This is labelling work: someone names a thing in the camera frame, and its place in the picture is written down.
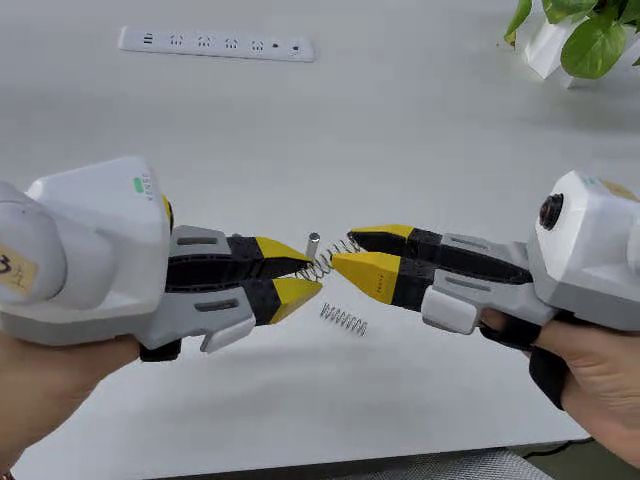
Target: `yellow gripper fingertip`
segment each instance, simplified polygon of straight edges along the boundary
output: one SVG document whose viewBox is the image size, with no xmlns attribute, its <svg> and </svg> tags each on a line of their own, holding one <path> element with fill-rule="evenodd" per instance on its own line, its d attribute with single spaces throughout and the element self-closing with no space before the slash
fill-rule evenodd
<svg viewBox="0 0 640 480">
<path fill-rule="evenodd" d="M 306 255 L 277 240 L 272 240 L 267 237 L 256 237 L 256 241 L 264 258 L 293 258 L 295 260 L 311 262 L 311 259 Z"/>
<path fill-rule="evenodd" d="M 273 285 L 280 298 L 280 308 L 271 319 L 272 324 L 293 313 L 322 289 L 321 283 L 299 278 L 276 278 Z"/>
<path fill-rule="evenodd" d="M 354 228 L 351 230 L 351 233 L 390 233 L 402 238 L 409 238 L 409 235 L 411 235 L 411 232 L 414 230 L 415 228 L 409 225 L 390 224 L 380 225 L 378 227 Z"/>
<path fill-rule="evenodd" d="M 391 304 L 400 269 L 400 257 L 387 253 L 336 254 L 335 269 L 347 280 L 379 302 Z"/>
</svg>

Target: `finger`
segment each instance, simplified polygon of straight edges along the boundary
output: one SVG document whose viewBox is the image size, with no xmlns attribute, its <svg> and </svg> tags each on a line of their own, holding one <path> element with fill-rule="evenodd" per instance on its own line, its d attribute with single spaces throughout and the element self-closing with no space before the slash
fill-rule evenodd
<svg viewBox="0 0 640 480">
<path fill-rule="evenodd" d="M 507 317 L 502 312 L 487 308 L 480 314 L 480 321 L 489 328 L 500 332 L 507 323 Z"/>
<path fill-rule="evenodd" d="M 535 345 L 555 353 L 571 364 L 585 355 L 616 356 L 621 346 L 619 342 L 617 335 L 596 327 L 552 320 L 542 327 Z"/>
</svg>

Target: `power strip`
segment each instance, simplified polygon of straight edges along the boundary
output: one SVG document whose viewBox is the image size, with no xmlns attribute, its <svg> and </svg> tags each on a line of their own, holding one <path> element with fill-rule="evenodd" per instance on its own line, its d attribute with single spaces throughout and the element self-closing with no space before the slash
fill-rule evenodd
<svg viewBox="0 0 640 480">
<path fill-rule="evenodd" d="M 120 50 L 210 57 L 313 62 L 315 51 L 304 37 L 277 38 L 218 30 L 154 30 L 124 27 Z"/>
</svg>

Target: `metal pin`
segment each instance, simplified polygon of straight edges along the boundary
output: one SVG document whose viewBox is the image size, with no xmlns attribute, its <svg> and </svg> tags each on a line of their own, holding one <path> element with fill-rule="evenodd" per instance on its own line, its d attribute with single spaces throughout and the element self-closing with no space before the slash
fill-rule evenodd
<svg viewBox="0 0 640 480">
<path fill-rule="evenodd" d="M 307 241 L 307 250 L 305 255 L 311 259 L 315 258 L 318 252 L 318 246 L 320 245 L 320 234 L 313 232 L 309 234 L 309 240 Z"/>
</svg>

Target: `coil spring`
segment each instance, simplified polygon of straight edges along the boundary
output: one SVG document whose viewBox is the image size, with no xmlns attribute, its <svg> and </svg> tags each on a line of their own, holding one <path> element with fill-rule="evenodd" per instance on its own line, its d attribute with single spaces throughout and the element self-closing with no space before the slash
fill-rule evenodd
<svg viewBox="0 0 640 480">
<path fill-rule="evenodd" d="M 334 254 L 358 253 L 361 251 L 362 247 L 350 238 L 346 240 L 338 240 L 337 242 L 334 242 L 331 247 L 327 248 L 322 253 L 317 254 L 313 259 L 313 263 L 304 270 L 296 272 L 295 276 L 312 282 L 317 282 L 335 270 L 332 263 Z"/>
<path fill-rule="evenodd" d="M 363 337 L 367 333 L 367 327 L 369 324 L 344 310 L 334 307 L 329 303 L 325 303 L 320 312 L 320 316 L 324 317 L 336 325 L 341 326 L 345 330 L 349 330 L 357 335 Z"/>
</svg>

